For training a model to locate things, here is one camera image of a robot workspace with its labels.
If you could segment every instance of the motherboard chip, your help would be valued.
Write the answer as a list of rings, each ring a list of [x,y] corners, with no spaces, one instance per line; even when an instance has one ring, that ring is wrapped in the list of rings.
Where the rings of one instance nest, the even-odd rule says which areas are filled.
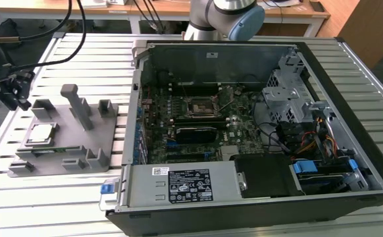
[[[188,102],[188,115],[192,118],[218,116],[216,103],[210,97],[192,98]]]

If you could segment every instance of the blue latch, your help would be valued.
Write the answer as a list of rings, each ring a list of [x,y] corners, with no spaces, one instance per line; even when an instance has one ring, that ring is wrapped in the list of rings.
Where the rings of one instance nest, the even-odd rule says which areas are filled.
[[[351,166],[353,170],[357,170],[358,169],[358,164],[357,164],[355,160],[350,159],[349,163],[350,163],[350,166]]]
[[[100,194],[112,194],[115,190],[114,184],[103,184],[100,186]]]
[[[315,162],[312,160],[300,160],[294,165],[295,173],[318,172]]]

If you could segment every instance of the desk leg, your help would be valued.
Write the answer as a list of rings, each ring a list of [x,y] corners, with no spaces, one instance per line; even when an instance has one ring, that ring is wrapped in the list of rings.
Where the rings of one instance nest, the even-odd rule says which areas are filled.
[[[312,22],[307,27],[304,37],[317,37],[325,18],[311,18],[311,20]]]
[[[132,28],[132,34],[139,35],[140,34],[140,16],[138,15],[130,15],[128,20],[131,22],[131,28]]]

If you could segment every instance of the white sticker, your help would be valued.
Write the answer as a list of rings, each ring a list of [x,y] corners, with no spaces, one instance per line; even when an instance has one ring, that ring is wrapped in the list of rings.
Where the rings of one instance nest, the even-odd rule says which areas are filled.
[[[218,58],[218,53],[206,53],[206,58]]]
[[[108,11],[108,13],[127,14],[127,11]]]
[[[170,167],[154,167],[152,175],[168,175]]]

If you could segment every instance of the blue drive bracket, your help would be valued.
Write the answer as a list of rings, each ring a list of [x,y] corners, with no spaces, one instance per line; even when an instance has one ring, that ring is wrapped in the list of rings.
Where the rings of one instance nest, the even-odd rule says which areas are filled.
[[[318,172],[318,168],[317,168],[315,162],[312,160],[298,161],[292,165],[292,167],[294,167],[294,171],[295,171],[296,174]]]
[[[119,189],[120,179],[107,179],[105,182],[100,186],[100,194],[114,194]]]
[[[350,164],[353,170],[357,170],[357,169],[358,169],[358,164],[357,164],[357,162],[355,162],[354,159],[350,159],[350,160],[349,160],[349,164]]]

